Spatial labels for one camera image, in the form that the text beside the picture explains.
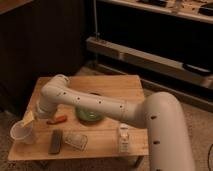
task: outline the metal shelf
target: metal shelf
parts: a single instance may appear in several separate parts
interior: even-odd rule
[[[193,4],[182,2],[179,0],[176,1],[170,0],[167,1],[166,7],[159,7],[155,5],[140,3],[137,2],[136,0],[98,0],[98,1],[213,24],[213,16],[206,16],[198,13],[198,9],[200,8],[199,5],[200,3],[198,2],[194,2]]]

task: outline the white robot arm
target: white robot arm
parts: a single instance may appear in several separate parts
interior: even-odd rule
[[[39,118],[51,118],[59,104],[75,105],[137,128],[147,128],[152,171],[195,171],[184,114],[178,100],[159,92],[132,103],[68,88],[64,75],[53,77],[36,105]]]

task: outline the dark object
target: dark object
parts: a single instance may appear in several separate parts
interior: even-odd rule
[[[198,11],[200,14],[213,16],[213,2],[202,5]]]
[[[199,74],[199,75],[202,75],[202,76],[209,76],[212,74],[212,71],[202,71],[202,70],[199,70],[199,69],[195,69],[193,68],[192,66],[188,65],[188,64],[183,64],[182,67],[185,69],[185,70],[188,70],[190,72],[194,72],[196,74]]]
[[[156,5],[159,7],[166,7],[167,0],[138,0],[138,2],[150,4],[150,5]]]
[[[49,154],[58,154],[61,148],[61,141],[62,141],[63,131],[60,129],[53,130]]]

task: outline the wooden table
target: wooden table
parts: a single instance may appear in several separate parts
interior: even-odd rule
[[[39,78],[29,101],[27,111],[34,108],[40,89],[49,77]],[[99,93],[103,96],[139,102],[144,100],[143,89],[138,76],[75,76],[70,77],[70,87],[87,93]],[[122,156],[118,152],[117,129],[119,122],[104,118],[96,124],[82,124],[75,116],[74,106],[59,105],[56,115],[67,114],[68,121],[58,125],[47,125],[46,120],[35,122],[37,141],[33,145],[14,142],[8,156],[9,160],[50,160],[72,158],[98,158]],[[60,128],[64,137],[69,131],[85,134],[88,143],[84,151],[71,148],[63,143],[57,155],[48,154],[51,133]],[[148,155],[147,130],[129,128],[130,153],[128,156]]]

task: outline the white cup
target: white cup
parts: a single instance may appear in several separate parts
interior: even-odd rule
[[[12,126],[10,129],[10,136],[16,141],[25,144],[33,144],[36,141],[33,123],[30,123],[25,127],[22,127],[21,123],[22,121],[18,121]]]

